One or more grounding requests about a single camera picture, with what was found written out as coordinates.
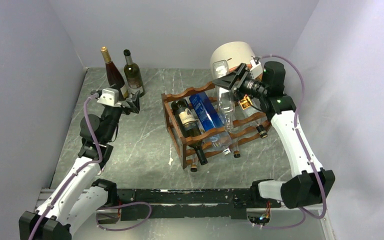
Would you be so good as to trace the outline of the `clear glass bottle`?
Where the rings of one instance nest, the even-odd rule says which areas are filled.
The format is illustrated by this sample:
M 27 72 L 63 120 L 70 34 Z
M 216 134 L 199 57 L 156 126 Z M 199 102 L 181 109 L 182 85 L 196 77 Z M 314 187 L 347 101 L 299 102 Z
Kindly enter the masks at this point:
M 226 76 L 229 73 L 226 60 L 216 61 L 212 64 L 213 80 Z M 218 115 L 224 123 L 225 130 L 229 133 L 234 131 L 235 104 L 232 101 L 229 90 L 217 86 Z

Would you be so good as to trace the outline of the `rose wine bottle gold cap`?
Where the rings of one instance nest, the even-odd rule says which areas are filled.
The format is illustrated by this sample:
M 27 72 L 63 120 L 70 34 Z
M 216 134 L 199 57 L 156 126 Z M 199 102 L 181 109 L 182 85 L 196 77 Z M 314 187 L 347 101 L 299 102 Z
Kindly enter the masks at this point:
M 105 62 L 105 69 L 107 80 L 110 86 L 113 86 L 119 91 L 119 101 L 124 101 L 129 97 L 129 90 L 125 83 L 125 80 L 111 59 L 108 48 L 106 46 L 101 47 L 100 52 Z

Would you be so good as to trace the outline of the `green wine bottle silver cap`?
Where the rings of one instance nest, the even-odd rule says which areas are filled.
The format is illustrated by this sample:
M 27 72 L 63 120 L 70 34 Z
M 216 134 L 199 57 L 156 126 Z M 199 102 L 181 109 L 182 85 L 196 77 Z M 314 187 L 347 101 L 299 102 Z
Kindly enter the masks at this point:
M 123 68 L 127 84 L 132 93 L 139 91 L 140 97 L 145 95 L 145 88 L 139 66 L 133 61 L 129 49 L 123 51 L 126 64 Z

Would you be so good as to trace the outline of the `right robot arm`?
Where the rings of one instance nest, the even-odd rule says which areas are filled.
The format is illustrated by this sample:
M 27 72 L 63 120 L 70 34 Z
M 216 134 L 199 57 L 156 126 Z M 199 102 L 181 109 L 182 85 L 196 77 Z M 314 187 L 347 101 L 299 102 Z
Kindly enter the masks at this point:
M 313 153 L 298 118 L 298 107 L 284 93 L 286 70 L 278 61 L 267 61 L 262 80 L 253 79 L 245 63 L 233 72 L 213 80 L 238 97 L 257 98 L 260 109 L 280 137 L 291 168 L 288 181 L 260 180 L 258 188 L 250 193 L 250 202 L 262 207 L 269 199 L 289 208 L 303 208 L 326 204 L 326 198 L 335 182 L 332 170 L 325 170 Z

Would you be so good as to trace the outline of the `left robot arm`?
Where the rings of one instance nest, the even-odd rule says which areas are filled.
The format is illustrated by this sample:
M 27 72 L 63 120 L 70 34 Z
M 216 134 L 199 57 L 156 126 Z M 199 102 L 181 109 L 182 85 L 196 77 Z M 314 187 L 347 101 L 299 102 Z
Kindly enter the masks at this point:
M 139 113 L 140 94 L 126 99 L 127 106 L 106 104 L 101 117 L 88 113 L 92 99 L 109 99 L 107 93 L 95 92 L 83 104 L 85 125 L 83 144 L 70 171 L 53 193 L 35 211 L 25 211 L 18 221 L 22 240 L 70 240 L 81 225 L 99 208 L 112 208 L 119 202 L 117 185 L 99 179 L 86 186 L 105 167 L 113 147 L 109 145 L 118 131 L 122 114 Z

